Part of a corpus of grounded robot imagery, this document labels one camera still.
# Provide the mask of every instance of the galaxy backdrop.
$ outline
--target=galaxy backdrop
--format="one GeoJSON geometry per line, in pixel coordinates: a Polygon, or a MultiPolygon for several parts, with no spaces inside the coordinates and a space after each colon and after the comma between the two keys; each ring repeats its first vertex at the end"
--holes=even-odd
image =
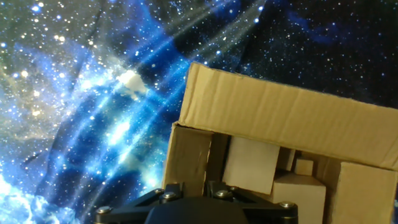
{"type": "Polygon", "coordinates": [[[396,0],[0,0],[0,222],[159,187],[192,61],[398,108],[397,56],[396,0]]]}

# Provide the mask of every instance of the black metal mount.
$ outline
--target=black metal mount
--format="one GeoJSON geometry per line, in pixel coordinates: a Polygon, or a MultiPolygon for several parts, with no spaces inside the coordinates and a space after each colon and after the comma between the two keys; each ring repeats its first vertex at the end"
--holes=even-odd
{"type": "Polygon", "coordinates": [[[291,202],[274,204],[223,182],[206,183],[203,197],[184,197],[183,184],[168,184],[130,203],[97,209],[95,224],[298,224],[291,202]]]}

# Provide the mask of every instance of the wooden block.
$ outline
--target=wooden block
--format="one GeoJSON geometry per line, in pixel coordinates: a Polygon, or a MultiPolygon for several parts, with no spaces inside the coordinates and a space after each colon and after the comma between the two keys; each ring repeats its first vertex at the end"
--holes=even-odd
{"type": "Polygon", "coordinates": [[[310,159],[297,158],[294,172],[298,175],[312,175],[313,161],[310,159]]]}
{"type": "Polygon", "coordinates": [[[322,224],[326,187],[313,177],[289,173],[276,178],[270,199],[296,203],[298,223],[322,224]]]}
{"type": "Polygon", "coordinates": [[[291,171],[295,153],[295,149],[281,147],[279,150],[279,157],[276,168],[291,171]]]}
{"type": "Polygon", "coordinates": [[[279,146],[232,137],[223,181],[227,185],[270,194],[279,146]]]}

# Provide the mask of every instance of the screw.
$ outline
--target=screw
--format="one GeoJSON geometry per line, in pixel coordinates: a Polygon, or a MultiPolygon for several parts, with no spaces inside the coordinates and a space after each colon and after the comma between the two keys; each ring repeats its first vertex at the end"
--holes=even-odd
{"type": "Polygon", "coordinates": [[[174,197],[175,197],[174,192],[166,192],[163,194],[163,198],[166,198],[166,199],[170,199],[170,198],[174,198],[174,197]]]}
{"type": "Polygon", "coordinates": [[[103,207],[100,207],[99,209],[97,209],[97,213],[98,213],[98,214],[105,214],[105,213],[110,212],[111,210],[112,210],[111,207],[109,207],[109,206],[103,206],[103,207]]]}
{"type": "Polygon", "coordinates": [[[293,207],[295,204],[293,202],[281,202],[279,203],[280,206],[284,207],[284,208],[291,208],[293,207]]]}
{"type": "Polygon", "coordinates": [[[226,197],[228,195],[228,193],[229,192],[227,190],[219,190],[219,191],[217,191],[216,196],[223,198],[223,197],[226,197]]]}
{"type": "Polygon", "coordinates": [[[156,194],[163,193],[163,191],[164,191],[163,189],[155,189],[155,193],[156,193],[156,194]]]}

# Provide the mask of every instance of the cardboard box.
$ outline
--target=cardboard box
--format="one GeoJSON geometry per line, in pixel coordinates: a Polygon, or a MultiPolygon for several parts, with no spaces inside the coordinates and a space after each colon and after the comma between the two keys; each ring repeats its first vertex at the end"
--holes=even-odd
{"type": "Polygon", "coordinates": [[[222,180],[226,163],[226,149],[212,141],[237,136],[326,156],[314,172],[326,185],[328,223],[391,224],[397,127],[394,109],[193,63],[172,127],[164,184],[185,182],[186,195],[201,196],[207,173],[222,180]]]}
{"type": "Polygon", "coordinates": [[[391,223],[396,172],[311,153],[314,176],[326,185],[324,223],[391,223]]]}
{"type": "Polygon", "coordinates": [[[315,178],[293,173],[274,181],[272,203],[294,202],[298,206],[298,223],[322,224],[326,187],[315,178]]]}
{"type": "Polygon", "coordinates": [[[297,158],[294,173],[298,175],[312,175],[313,161],[310,159],[297,158]]]}
{"type": "Polygon", "coordinates": [[[232,137],[223,181],[230,186],[270,194],[279,146],[232,137]]]}

